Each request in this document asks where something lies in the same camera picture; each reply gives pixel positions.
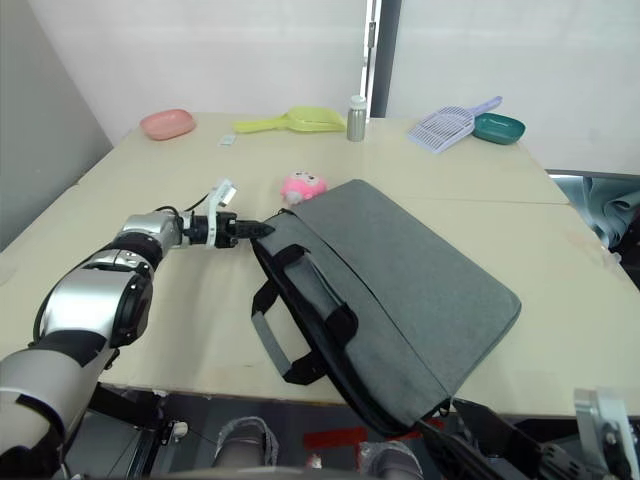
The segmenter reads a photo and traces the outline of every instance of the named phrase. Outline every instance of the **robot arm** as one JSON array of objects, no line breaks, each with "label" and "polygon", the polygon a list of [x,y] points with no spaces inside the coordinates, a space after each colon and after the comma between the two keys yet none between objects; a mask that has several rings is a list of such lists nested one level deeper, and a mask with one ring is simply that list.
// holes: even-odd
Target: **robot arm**
[{"label": "robot arm", "polygon": [[209,215],[155,211],[129,217],[115,239],[67,273],[45,298],[34,342],[0,362],[0,471],[52,475],[84,415],[98,377],[147,326],[153,275],[169,249],[228,248],[273,229],[217,212],[235,193],[209,195]]}]

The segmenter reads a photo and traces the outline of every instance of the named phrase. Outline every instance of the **yellow litter scoop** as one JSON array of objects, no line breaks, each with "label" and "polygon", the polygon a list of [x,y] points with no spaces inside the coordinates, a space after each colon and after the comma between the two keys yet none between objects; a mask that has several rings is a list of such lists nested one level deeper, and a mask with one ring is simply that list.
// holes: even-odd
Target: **yellow litter scoop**
[{"label": "yellow litter scoop", "polygon": [[233,124],[236,133],[284,130],[285,128],[296,132],[344,132],[347,126],[338,112],[323,107],[293,107],[279,117]]}]

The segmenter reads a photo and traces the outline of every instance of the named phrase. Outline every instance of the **tabletop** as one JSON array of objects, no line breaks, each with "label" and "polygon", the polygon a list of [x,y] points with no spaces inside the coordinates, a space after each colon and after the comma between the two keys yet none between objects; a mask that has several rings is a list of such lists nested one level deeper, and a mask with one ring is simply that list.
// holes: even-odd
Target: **tabletop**
[{"label": "tabletop", "polygon": [[[109,241],[133,213],[183,209],[221,177],[238,193],[229,210],[264,219],[282,205],[284,176],[307,170],[330,186],[362,178],[476,261],[522,300],[509,334],[460,395],[502,413],[569,415],[575,387],[613,386],[640,414],[640,294],[567,199],[517,144],[464,139],[435,156],[409,142],[412,122],[372,120],[365,142],[288,131],[238,136],[231,122],[198,114],[193,132],[154,142],[133,131],[0,254],[0,357],[23,348],[49,289]],[[249,320],[264,282],[250,245],[173,250],[154,280],[149,326],[101,381],[171,392],[341,403],[328,379],[285,383]],[[269,312],[295,358],[306,346],[284,306]]]}]

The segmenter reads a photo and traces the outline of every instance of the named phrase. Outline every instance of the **green bowl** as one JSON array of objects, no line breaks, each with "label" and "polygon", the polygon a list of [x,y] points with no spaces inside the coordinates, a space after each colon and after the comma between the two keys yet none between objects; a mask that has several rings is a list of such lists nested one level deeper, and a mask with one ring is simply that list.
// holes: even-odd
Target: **green bowl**
[{"label": "green bowl", "polygon": [[476,117],[473,136],[487,142],[510,145],[520,139],[525,128],[524,123],[515,118],[495,113],[483,113]]}]

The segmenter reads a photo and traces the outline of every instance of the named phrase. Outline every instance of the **bottle cap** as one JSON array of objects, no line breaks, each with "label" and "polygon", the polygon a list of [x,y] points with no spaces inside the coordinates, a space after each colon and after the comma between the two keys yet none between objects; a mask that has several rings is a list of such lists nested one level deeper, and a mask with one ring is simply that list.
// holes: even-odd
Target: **bottle cap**
[{"label": "bottle cap", "polygon": [[362,95],[353,95],[351,97],[351,102],[349,102],[350,107],[354,110],[366,110],[367,109],[367,99]]}]

